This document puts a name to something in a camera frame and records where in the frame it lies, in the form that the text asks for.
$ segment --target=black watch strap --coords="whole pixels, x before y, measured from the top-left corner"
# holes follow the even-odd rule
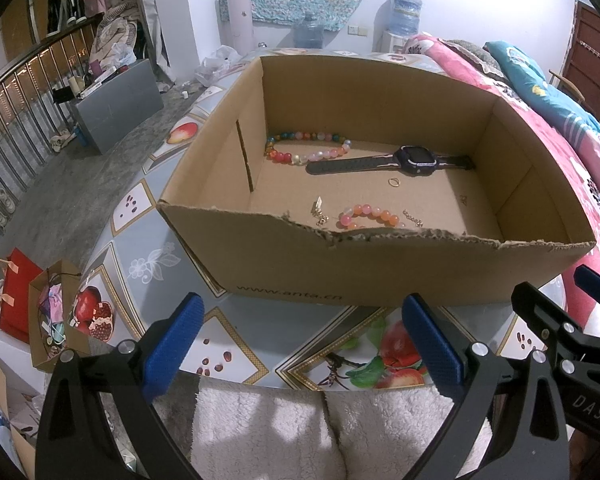
[[[436,155],[436,158],[438,160],[437,170],[445,168],[475,169],[475,164],[468,155]]]
[[[399,170],[400,164],[391,155],[360,156],[357,158],[336,158],[308,162],[306,172],[312,175],[327,173],[349,173],[351,171]]]

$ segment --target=blue gripper pad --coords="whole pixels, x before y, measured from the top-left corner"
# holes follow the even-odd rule
[[[573,273],[576,286],[600,304],[600,275],[586,265],[580,265]]]
[[[200,332],[205,306],[197,294],[188,294],[184,306],[144,361],[142,395],[147,402],[163,395],[187,355],[193,340]]]
[[[420,304],[419,296],[411,294],[404,299],[402,322],[440,394],[459,402],[464,396],[462,361],[436,321]]]

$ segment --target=gold chain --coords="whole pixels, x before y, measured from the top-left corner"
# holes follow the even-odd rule
[[[407,220],[411,220],[417,227],[422,227],[422,220],[417,219],[411,213],[409,213],[406,209],[402,210],[402,214],[407,217]]]

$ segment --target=gray box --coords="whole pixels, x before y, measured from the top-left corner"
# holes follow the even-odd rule
[[[151,63],[138,60],[84,99],[69,102],[89,143],[105,153],[138,124],[164,107]]]

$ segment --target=red gift bag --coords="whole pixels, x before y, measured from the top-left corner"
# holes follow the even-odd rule
[[[42,269],[17,248],[11,251],[6,264],[4,285],[0,292],[0,330],[29,343],[29,282]]]

